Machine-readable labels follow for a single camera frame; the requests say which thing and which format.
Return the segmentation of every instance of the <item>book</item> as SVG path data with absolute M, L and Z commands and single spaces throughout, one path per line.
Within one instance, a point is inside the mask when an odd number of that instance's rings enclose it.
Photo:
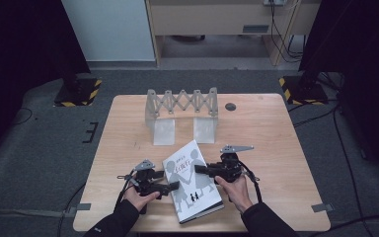
M 195 140 L 165 159 L 162 164 L 168 183 L 180 182 L 180 187 L 171 192 L 180 224 L 224 207 L 214 180 L 195 172 L 194 165 L 206 165 Z

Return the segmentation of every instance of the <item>white cabinet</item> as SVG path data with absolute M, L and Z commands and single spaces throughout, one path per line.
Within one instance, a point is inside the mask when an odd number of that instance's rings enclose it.
M 155 61 L 144 0 L 62 0 L 87 61 Z

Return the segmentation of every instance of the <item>yellow and black hazard tape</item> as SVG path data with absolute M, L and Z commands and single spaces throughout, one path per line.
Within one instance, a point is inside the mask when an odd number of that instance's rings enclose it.
M 285 79 L 279 78 L 279 85 L 282 88 L 282 91 L 284 92 L 285 100 L 287 101 L 288 105 L 324 105 L 325 103 L 317 100 L 298 100 L 293 99 L 291 97 L 290 90 L 286 86 Z
M 58 103 L 56 106 L 58 106 L 58 107 L 76 107 L 76 106 L 90 106 L 90 105 L 92 105 L 92 103 L 94 102 L 95 97 L 98 94 L 98 90 L 100 89 L 100 85 L 101 85 L 102 82 L 103 82 L 103 80 L 96 80 L 95 81 L 94 89 L 91 92 L 91 94 L 89 95 L 89 99 L 88 100 L 82 101 L 82 102 L 69 102 L 69 101 L 65 101 L 65 102 Z
M 288 90 L 287 86 L 285 85 L 285 79 L 279 78 L 279 85 L 282 88 L 282 92 L 284 92 L 285 100 L 287 100 L 288 104 L 293 104 L 293 100 L 291 99 L 291 93 Z

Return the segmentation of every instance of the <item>power outlet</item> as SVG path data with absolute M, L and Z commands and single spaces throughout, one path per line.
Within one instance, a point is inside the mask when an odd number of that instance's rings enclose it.
M 287 0 L 264 0 L 265 6 L 284 6 L 287 3 Z

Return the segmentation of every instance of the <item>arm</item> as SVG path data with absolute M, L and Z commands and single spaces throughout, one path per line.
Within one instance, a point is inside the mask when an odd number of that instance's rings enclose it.
M 139 217 L 139 211 L 149 201 L 155 199 L 160 193 L 155 192 L 141 197 L 135 188 L 127 189 L 124 200 L 120 203 L 118 211 L 106 216 L 93 226 L 84 237 L 125 236 Z
M 215 181 L 223 187 L 236 208 L 241 212 L 242 220 L 251 236 L 298 236 L 297 233 L 265 203 L 252 204 L 249 199 L 245 176 L 242 175 L 233 183 L 227 183 L 219 176 L 215 177 Z

